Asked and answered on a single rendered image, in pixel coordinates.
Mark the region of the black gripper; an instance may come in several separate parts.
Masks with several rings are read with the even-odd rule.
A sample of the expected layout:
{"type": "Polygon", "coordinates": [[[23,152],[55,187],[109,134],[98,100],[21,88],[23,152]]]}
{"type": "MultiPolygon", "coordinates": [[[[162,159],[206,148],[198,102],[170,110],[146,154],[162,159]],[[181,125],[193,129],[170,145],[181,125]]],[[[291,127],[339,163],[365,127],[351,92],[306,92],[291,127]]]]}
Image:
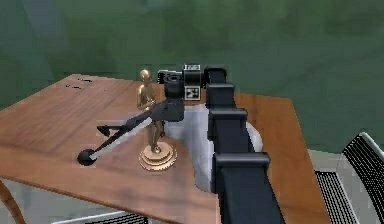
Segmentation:
{"type": "Polygon", "coordinates": [[[142,129],[152,119],[178,122],[184,119],[184,79],[181,72],[170,70],[158,71],[158,83],[164,86],[165,99],[156,103],[152,111],[144,111],[125,120],[122,124],[100,125],[97,130],[107,137],[96,149],[84,149],[78,156],[80,165],[90,166],[103,154],[112,151],[142,129]]]}

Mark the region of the gold human figure statue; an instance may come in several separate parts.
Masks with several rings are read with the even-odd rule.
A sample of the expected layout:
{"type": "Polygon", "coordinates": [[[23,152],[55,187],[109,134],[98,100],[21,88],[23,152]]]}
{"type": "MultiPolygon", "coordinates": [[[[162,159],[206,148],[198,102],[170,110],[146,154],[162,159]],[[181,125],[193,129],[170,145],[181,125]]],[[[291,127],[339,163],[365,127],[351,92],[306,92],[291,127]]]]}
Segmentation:
{"type": "MultiPolygon", "coordinates": [[[[156,103],[152,88],[152,76],[146,69],[140,71],[142,84],[137,90],[137,108],[149,111],[156,103]]],[[[148,145],[140,155],[140,165],[148,171],[163,171],[170,168],[177,159],[176,150],[166,142],[159,142],[165,136],[164,122],[152,121],[147,127],[148,145]]]]}

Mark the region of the brown wooden table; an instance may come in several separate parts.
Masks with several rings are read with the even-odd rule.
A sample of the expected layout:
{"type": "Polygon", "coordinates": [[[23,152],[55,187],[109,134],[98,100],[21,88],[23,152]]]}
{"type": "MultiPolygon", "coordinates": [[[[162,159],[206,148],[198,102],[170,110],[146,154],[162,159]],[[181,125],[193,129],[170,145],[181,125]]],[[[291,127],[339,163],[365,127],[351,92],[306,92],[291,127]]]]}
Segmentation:
{"type": "MultiPolygon", "coordinates": [[[[139,164],[145,133],[89,167],[79,151],[102,143],[98,125],[137,110],[139,82],[73,74],[0,111],[0,177],[147,215],[172,224],[219,224],[216,195],[194,184],[184,145],[164,172],[139,164]]],[[[269,178],[286,224],[330,224],[293,104],[288,98],[236,94],[271,158],[269,178]]]]}

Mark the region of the white rounded object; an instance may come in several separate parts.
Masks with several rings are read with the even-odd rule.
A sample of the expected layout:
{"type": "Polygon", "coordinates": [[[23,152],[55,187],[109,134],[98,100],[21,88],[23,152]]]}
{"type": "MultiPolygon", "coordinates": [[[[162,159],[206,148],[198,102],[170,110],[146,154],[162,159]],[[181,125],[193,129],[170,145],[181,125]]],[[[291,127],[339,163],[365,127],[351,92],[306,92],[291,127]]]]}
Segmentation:
{"type": "MultiPolygon", "coordinates": [[[[195,185],[204,192],[212,193],[212,158],[215,143],[208,139],[209,110],[204,104],[186,106],[184,119],[179,122],[165,122],[167,137],[182,141],[192,160],[195,185]]],[[[263,141],[259,131],[249,122],[245,128],[225,127],[223,138],[219,140],[220,150],[229,149],[236,152],[244,149],[261,152],[263,141]]]]}

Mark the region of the black mesh white-framed chair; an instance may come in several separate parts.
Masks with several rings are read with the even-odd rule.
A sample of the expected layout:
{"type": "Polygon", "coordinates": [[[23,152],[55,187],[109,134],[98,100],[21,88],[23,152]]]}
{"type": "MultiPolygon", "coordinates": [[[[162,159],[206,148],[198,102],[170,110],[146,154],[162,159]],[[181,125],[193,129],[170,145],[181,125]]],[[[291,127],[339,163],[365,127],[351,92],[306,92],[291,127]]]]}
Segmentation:
{"type": "Polygon", "coordinates": [[[148,218],[133,213],[118,211],[56,221],[51,224],[148,224],[148,218]]]}
{"type": "Polygon", "coordinates": [[[384,150],[368,133],[344,147],[335,169],[315,175],[331,224],[384,224],[384,150]]]}

